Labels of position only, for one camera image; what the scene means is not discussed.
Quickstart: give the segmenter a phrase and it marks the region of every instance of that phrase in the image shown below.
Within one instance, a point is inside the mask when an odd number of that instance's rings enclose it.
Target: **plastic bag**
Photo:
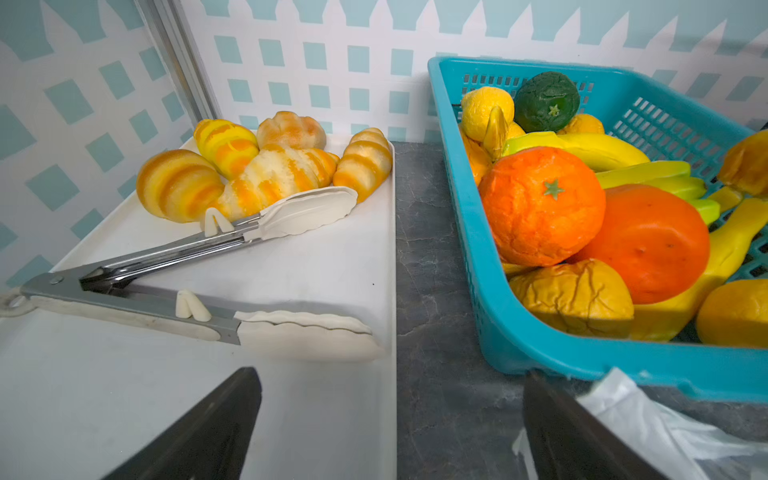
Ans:
[[[670,480],[768,480],[768,443],[738,439],[656,403],[619,369],[577,400]],[[512,450],[538,480],[525,429]]]

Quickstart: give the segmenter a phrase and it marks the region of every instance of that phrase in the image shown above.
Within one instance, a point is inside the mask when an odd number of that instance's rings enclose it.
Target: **white tray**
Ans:
[[[341,155],[349,135],[331,134]],[[197,151],[193,142],[184,147]],[[306,363],[244,348],[37,310],[0,321],[0,477],[100,478],[241,366],[263,401],[241,478],[395,478],[395,194],[390,178],[352,213],[134,282],[252,310],[354,316],[387,356]],[[200,231],[151,216],[132,194],[56,267]]]

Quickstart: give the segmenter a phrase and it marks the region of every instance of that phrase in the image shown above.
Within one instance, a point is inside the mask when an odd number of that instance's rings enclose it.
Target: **gray countertop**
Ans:
[[[523,377],[482,358],[442,145],[395,143],[398,478],[527,478],[511,452]],[[589,383],[553,379],[571,394]],[[768,406],[648,395],[744,439],[768,441]]]

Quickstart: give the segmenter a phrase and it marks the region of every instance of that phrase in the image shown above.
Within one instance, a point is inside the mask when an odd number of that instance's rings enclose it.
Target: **blue basket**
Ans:
[[[445,146],[445,169],[467,269],[480,347],[504,373],[540,368],[596,380],[617,366],[635,382],[674,386],[696,398],[768,402],[768,350],[696,343],[646,343],[583,338],[562,333],[532,316],[512,294],[491,237],[480,196],[458,132],[458,105],[484,85],[515,92],[543,71],[560,71],[578,86],[581,112],[606,131],[643,150],[651,160],[685,160],[692,175],[721,183],[720,158],[752,131],[650,78],[632,71],[582,65],[477,58],[433,58],[429,77]],[[717,221],[719,226],[723,219]],[[768,228],[752,242],[732,280],[768,278]]]

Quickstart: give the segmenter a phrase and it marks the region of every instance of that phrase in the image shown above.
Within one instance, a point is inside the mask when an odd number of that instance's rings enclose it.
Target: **bread roll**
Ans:
[[[136,194],[144,208],[178,223],[199,221],[223,190],[216,169],[189,150],[155,155],[136,179]]]
[[[339,158],[319,148],[267,145],[232,180],[213,207],[230,221],[257,214],[289,195],[328,187]]]
[[[300,117],[292,111],[279,111],[259,125],[256,136],[261,147],[325,148],[326,132],[314,118]]]
[[[333,184],[357,192],[357,203],[370,197],[392,171],[392,149],[378,128],[367,128],[344,150]]]
[[[228,120],[202,120],[194,131],[197,149],[228,180],[243,173],[259,154],[256,135]]]

